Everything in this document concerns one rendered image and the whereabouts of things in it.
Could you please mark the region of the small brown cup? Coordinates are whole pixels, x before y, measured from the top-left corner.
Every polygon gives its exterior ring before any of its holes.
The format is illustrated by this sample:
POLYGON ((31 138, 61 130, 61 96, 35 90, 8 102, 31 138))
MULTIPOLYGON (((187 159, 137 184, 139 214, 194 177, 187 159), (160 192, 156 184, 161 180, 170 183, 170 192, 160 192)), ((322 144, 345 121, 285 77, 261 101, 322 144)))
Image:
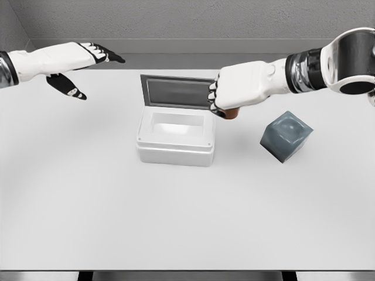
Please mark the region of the small brown cup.
POLYGON ((220 109, 220 114, 223 119, 232 120, 238 116, 239 108, 220 109))

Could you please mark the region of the grey-blue cube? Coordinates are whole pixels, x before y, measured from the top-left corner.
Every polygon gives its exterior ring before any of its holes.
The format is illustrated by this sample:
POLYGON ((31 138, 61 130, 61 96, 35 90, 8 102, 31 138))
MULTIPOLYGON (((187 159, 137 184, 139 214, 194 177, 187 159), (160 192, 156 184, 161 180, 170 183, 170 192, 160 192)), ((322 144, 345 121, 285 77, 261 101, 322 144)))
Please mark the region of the grey-blue cube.
POLYGON ((285 163, 303 147, 312 132, 309 125, 286 111, 266 127, 260 145, 279 162, 285 163))

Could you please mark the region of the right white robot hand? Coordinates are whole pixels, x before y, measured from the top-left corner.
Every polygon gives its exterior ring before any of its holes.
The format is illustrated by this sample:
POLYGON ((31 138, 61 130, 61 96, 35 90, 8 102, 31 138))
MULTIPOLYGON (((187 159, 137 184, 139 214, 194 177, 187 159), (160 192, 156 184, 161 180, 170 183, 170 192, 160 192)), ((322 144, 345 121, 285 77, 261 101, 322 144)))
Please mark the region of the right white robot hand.
POLYGON ((223 67, 209 86, 210 112, 221 117, 220 109, 241 108, 265 101, 270 96, 263 85, 267 78, 266 67, 264 61, 223 67))

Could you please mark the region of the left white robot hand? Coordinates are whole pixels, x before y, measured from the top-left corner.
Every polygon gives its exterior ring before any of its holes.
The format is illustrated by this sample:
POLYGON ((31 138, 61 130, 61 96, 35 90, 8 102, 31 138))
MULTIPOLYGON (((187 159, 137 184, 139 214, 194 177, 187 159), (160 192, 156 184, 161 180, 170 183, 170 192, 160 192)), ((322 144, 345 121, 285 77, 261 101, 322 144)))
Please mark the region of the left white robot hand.
POLYGON ((57 44, 39 49, 37 53, 41 59, 40 72, 46 76, 48 85, 66 96, 80 100, 86 100, 87 96, 64 73, 104 62, 125 63, 119 54, 91 42, 57 44))

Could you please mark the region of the white box with open lid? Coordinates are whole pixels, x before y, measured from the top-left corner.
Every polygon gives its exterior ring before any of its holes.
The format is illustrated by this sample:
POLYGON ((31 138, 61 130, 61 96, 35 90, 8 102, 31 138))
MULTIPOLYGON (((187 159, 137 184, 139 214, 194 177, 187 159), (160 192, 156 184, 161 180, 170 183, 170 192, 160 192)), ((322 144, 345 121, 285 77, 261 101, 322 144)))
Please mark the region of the white box with open lid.
POLYGON ((209 78, 142 74, 144 110, 137 132, 140 161, 209 167, 215 117, 207 101, 209 78))

